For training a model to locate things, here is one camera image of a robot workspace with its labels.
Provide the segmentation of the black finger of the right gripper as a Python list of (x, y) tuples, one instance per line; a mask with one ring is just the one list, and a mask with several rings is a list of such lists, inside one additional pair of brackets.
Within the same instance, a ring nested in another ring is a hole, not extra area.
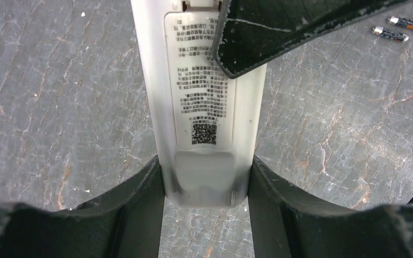
[(403, 0), (223, 1), (212, 56), (237, 78), (322, 35), (400, 5)]

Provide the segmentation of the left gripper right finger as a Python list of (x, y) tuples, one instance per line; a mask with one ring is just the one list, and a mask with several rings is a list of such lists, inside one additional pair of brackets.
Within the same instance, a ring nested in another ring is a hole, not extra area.
[(413, 257), (413, 205), (358, 211), (290, 183), (258, 157), (248, 203), (256, 257)]

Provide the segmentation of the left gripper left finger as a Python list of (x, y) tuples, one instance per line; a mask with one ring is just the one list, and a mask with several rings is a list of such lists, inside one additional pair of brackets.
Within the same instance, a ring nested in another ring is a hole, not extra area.
[(0, 257), (157, 257), (165, 192), (157, 157), (69, 210), (0, 203)]

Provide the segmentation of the white remote control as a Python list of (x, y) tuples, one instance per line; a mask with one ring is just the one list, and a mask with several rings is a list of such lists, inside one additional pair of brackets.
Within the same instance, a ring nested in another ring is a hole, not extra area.
[(247, 196), (266, 65), (236, 79), (212, 44), (224, 1), (132, 1), (167, 198), (235, 207)]

